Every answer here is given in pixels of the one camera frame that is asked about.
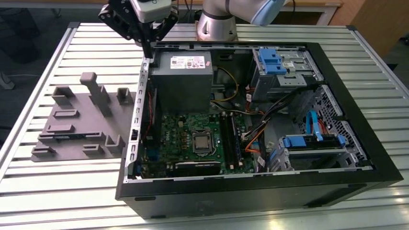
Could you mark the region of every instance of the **power supply label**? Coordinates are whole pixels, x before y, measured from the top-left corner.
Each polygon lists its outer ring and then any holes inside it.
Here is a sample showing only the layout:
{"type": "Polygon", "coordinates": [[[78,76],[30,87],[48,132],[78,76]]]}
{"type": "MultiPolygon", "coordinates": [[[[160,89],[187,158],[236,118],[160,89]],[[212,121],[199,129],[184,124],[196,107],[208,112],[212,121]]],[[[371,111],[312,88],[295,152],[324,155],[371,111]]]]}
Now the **power supply label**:
{"type": "Polygon", "coordinates": [[[171,69],[206,69],[204,56],[174,56],[171,69]]]}

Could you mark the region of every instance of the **ram slot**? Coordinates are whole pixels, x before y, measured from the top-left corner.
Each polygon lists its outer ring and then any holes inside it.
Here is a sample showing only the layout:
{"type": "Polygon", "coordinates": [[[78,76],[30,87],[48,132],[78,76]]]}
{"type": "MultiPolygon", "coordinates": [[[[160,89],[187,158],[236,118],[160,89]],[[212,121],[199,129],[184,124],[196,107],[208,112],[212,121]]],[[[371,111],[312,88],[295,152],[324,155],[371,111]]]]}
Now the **ram slot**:
{"type": "Polygon", "coordinates": [[[223,141],[223,151],[226,168],[235,169],[242,166],[242,152],[239,134],[236,131],[235,119],[232,114],[223,113],[220,115],[220,132],[223,141]]]}

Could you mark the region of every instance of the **table surface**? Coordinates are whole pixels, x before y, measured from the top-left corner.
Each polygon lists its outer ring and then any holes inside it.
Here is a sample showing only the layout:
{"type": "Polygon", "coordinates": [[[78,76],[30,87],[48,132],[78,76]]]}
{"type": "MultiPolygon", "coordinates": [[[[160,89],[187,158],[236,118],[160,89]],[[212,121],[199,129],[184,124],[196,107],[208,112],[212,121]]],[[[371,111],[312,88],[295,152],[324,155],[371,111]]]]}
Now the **table surface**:
{"type": "MultiPolygon", "coordinates": [[[[142,49],[104,24],[83,23],[68,29],[0,152],[6,176],[0,181],[0,230],[78,229],[134,226],[167,229],[352,229],[409,224],[409,100],[408,90],[385,68],[360,35],[346,27],[239,25],[240,41],[319,42],[350,89],[379,139],[399,167],[404,181],[368,191],[340,204],[216,215],[200,218],[144,220],[115,200],[120,159],[32,162],[31,150],[55,104],[56,86],[75,93],[83,72],[96,72],[108,92],[138,89],[142,49]]],[[[195,26],[178,25],[167,40],[194,41],[195,26]]]]}
{"type": "MultiPolygon", "coordinates": [[[[50,3],[94,3],[107,4],[108,0],[0,0],[0,2],[50,2],[50,3]]],[[[194,4],[203,4],[204,0],[194,0],[194,4]]],[[[342,0],[296,0],[298,6],[342,6],[342,0]]]]}

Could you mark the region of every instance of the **yellow wire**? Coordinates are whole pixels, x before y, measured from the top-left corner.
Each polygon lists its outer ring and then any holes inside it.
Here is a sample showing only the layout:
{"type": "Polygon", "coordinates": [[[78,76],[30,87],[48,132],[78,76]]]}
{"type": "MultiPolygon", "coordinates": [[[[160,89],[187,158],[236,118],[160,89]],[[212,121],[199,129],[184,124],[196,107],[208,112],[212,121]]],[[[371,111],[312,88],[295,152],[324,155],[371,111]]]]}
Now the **yellow wire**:
{"type": "Polygon", "coordinates": [[[231,76],[231,78],[234,79],[235,84],[236,84],[236,92],[235,92],[234,96],[231,96],[230,98],[226,98],[226,99],[212,100],[212,102],[226,102],[226,101],[234,99],[234,98],[238,96],[238,93],[239,93],[239,84],[238,84],[236,78],[234,77],[234,75],[231,74],[231,72],[230,72],[226,68],[223,68],[223,67],[219,67],[219,66],[218,66],[218,68],[226,71],[226,73],[231,76]]]}

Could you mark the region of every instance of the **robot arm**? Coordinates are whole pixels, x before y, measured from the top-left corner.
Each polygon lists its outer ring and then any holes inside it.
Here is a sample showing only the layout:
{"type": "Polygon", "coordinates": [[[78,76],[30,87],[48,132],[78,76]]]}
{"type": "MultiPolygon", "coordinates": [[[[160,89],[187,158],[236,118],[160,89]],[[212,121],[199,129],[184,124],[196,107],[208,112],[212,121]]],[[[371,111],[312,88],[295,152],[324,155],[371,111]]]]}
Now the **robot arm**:
{"type": "MultiPolygon", "coordinates": [[[[179,20],[175,0],[110,0],[100,20],[127,39],[143,47],[147,58],[152,47],[163,40],[179,20]],[[154,22],[163,20],[154,28],[154,22]]],[[[236,39],[235,16],[255,25],[268,25],[290,0],[206,0],[204,13],[198,25],[198,36],[206,41],[236,39]]]]}
{"type": "Polygon", "coordinates": [[[203,41],[234,41],[235,16],[254,25],[266,26],[275,20],[290,0],[206,0],[204,13],[198,24],[198,37],[203,41]]]}

